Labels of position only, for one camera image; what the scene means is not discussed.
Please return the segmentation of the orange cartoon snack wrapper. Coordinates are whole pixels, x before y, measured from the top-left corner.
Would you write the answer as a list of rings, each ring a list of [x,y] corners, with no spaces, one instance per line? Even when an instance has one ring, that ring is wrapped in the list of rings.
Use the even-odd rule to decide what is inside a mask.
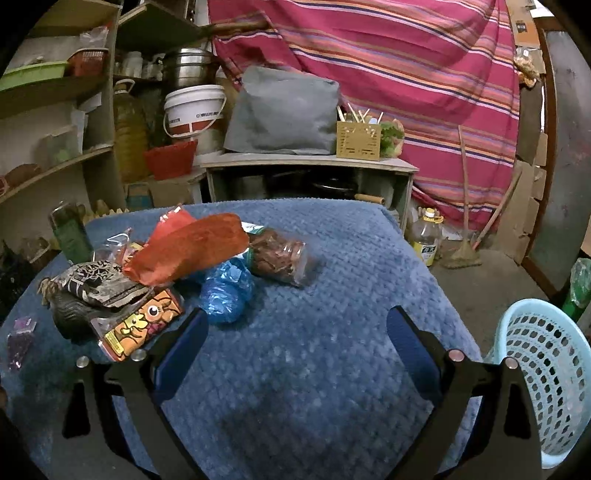
[[[173,288],[166,288],[117,314],[94,318],[90,325],[105,355],[111,361],[122,362],[165,330],[183,311],[182,296]]]

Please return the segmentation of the black white patterned wrapper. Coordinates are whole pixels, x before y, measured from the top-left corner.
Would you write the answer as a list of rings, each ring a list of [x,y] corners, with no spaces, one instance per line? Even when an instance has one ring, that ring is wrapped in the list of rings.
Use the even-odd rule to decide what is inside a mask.
[[[154,289],[130,280],[116,263],[90,261],[42,279],[37,293],[61,336],[81,345],[101,338],[138,310]]]

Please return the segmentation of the orange red plastic bag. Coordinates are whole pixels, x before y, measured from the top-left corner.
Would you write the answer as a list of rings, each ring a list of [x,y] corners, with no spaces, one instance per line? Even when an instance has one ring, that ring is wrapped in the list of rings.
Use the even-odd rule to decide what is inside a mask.
[[[144,286],[172,283],[235,257],[249,247],[238,215],[221,213],[194,218],[180,206],[160,216],[142,249],[122,267]]]

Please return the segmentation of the blue plastic bag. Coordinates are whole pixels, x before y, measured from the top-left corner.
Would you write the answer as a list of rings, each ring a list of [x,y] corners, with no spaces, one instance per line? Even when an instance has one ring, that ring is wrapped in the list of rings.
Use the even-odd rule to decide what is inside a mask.
[[[252,299],[252,273],[240,257],[232,257],[188,277],[200,287],[198,306],[208,323],[230,325],[237,322]]]

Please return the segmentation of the clear plastic wrapper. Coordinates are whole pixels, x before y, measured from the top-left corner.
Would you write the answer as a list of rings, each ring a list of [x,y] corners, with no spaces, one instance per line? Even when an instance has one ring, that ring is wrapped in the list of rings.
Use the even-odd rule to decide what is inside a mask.
[[[132,241],[132,229],[127,228],[121,233],[107,238],[92,254],[93,261],[107,261],[119,266],[125,263],[138,251],[142,245]]]

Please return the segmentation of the clear jar with nuts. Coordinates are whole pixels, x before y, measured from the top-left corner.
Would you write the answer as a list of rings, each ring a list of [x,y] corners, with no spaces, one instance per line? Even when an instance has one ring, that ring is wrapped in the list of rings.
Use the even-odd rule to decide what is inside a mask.
[[[242,222],[249,247],[242,259],[253,275],[301,287],[308,267],[308,245],[273,228]]]

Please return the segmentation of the low wooden table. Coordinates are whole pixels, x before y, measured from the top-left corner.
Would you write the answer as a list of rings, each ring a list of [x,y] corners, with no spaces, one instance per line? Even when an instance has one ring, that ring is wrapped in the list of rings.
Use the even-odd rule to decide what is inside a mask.
[[[337,156],[224,153],[200,161],[211,200],[315,197],[379,203],[402,229],[409,220],[418,168],[399,159],[356,160]]]

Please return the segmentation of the red plastic basket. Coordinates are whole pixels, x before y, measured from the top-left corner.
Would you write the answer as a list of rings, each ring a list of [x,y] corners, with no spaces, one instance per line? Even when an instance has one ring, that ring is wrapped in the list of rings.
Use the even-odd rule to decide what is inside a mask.
[[[152,148],[143,158],[155,180],[167,180],[190,174],[195,152],[197,142],[191,140]]]

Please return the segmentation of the wooden corner shelf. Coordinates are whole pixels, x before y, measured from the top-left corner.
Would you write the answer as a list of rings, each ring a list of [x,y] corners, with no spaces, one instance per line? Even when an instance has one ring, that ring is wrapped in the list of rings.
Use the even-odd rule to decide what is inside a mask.
[[[59,66],[1,91],[1,240],[51,240],[61,202],[125,207],[114,154],[113,65],[121,7],[4,1],[1,77]]]

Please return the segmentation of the white plastic bucket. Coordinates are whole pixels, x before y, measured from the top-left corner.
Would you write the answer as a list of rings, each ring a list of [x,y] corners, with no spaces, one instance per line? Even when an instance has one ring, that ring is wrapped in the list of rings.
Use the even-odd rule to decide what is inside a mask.
[[[164,99],[164,132],[171,139],[199,135],[222,119],[227,101],[221,85],[200,85],[172,91]]]

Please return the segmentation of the grey cloth cover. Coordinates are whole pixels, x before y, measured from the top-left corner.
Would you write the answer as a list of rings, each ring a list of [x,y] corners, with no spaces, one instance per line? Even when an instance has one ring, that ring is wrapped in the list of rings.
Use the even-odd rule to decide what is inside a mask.
[[[335,154],[339,99],[334,80],[250,66],[242,75],[224,148],[236,153]]]

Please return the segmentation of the steel pot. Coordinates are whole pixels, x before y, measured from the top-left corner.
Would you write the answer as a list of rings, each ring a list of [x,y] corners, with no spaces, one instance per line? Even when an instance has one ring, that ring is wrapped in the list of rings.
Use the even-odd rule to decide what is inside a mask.
[[[214,82],[219,61],[201,48],[180,48],[165,54],[163,82],[170,89],[200,86]]]

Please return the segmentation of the yellow utensil holder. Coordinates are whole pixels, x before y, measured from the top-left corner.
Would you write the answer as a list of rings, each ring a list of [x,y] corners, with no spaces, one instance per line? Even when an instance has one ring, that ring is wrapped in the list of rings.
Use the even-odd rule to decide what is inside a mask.
[[[353,160],[377,161],[381,158],[382,129],[377,124],[337,123],[337,156]]]

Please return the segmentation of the green plastic basin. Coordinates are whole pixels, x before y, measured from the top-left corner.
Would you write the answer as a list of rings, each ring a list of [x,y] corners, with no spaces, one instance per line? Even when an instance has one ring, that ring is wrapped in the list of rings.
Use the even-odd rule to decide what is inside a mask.
[[[1,77],[0,90],[62,78],[67,66],[67,61],[42,62],[8,70]]]

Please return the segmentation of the red striped curtain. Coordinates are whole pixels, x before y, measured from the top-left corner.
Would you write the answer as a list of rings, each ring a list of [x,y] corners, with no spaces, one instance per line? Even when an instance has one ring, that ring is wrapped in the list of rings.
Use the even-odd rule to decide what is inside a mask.
[[[414,197],[485,226],[515,161],[520,93],[502,1],[211,1],[214,24],[266,20],[214,40],[231,81],[262,65],[339,83],[342,104],[405,130]]]

